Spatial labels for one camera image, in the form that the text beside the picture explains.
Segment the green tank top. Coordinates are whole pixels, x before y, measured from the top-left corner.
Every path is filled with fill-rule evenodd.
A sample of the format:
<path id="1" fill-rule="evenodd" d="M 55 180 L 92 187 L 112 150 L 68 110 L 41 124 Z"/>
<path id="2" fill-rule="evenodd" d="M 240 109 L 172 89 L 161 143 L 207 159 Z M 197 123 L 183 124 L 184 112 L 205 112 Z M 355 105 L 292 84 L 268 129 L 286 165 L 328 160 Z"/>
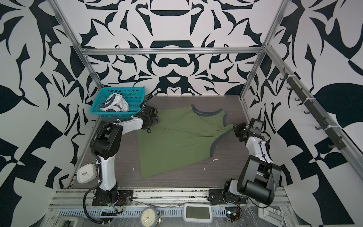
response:
<path id="1" fill-rule="evenodd" d="M 138 131 L 142 178 L 179 169 L 213 156 L 219 140 L 233 130 L 223 109 L 203 112 L 194 105 L 161 110 L 159 123 Z"/>

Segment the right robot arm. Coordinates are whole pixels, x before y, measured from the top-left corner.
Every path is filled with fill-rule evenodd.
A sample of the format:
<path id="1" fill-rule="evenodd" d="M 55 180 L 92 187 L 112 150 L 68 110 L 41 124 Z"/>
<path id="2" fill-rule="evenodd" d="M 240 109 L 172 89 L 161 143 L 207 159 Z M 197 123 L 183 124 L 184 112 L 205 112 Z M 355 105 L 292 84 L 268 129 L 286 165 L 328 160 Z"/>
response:
<path id="1" fill-rule="evenodd" d="M 246 197 L 264 209 L 272 204 L 281 177 L 281 167 L 269 156 L 270 145 L 262 135 L 264 122 L 250 122 L 233 127 L 235 136 L 248 149 L 249 156 L 237 180 L 225 182 L 223 194 Z"/>

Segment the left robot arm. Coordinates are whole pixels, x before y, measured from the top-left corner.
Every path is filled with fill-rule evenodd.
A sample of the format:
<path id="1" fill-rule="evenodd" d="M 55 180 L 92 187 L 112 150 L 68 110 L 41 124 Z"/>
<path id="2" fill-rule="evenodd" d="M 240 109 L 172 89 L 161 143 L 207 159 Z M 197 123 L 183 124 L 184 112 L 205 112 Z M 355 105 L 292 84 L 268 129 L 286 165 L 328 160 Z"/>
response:
<path id="1" fill-rule="evenodd" d="M 157 114 L 156 108 L 143 105 L 136 115 L 106 122 L 97 129 L 90 142 L 99 174 L 96 194 L 110 200 L 116 198 L 118 186 L 115 177 L 115 156 L 120 149 L 122 136 L 140 129 L 150 133 L 151 126 L 159 123 Z"/>

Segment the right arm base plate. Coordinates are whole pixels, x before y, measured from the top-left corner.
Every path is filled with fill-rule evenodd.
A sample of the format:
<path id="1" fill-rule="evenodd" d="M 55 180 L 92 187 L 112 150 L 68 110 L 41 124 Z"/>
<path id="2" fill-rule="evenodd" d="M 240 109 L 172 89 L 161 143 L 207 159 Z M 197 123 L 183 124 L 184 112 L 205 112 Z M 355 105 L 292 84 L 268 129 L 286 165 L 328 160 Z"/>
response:
<path id="1" fill-rule="evenodd" d="M 221 205 L 221 204 L 244 205 L 244 204 L 247 204 L 247 198 L 234 195 L 230 192 L 224 193 L 223 189 L 209 189 L 209 195 L 207 197 L 207 200 L 212 205 Z"/>

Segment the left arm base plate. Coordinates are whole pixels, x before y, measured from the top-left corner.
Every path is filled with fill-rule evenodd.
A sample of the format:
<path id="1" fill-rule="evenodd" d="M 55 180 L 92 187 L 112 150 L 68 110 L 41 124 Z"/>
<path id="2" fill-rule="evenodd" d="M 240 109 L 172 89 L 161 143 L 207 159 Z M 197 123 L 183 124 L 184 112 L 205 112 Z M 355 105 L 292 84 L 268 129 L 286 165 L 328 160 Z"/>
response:
<path id="1" fill-rule="evenodd" d="M 123 206 L 133 199 L 133 190 L 112 190 L 104 191 L 97 189 L 92 202 L 93 206 L 106 206 L 109 203 L 113 203 L 115 206 Z"/>

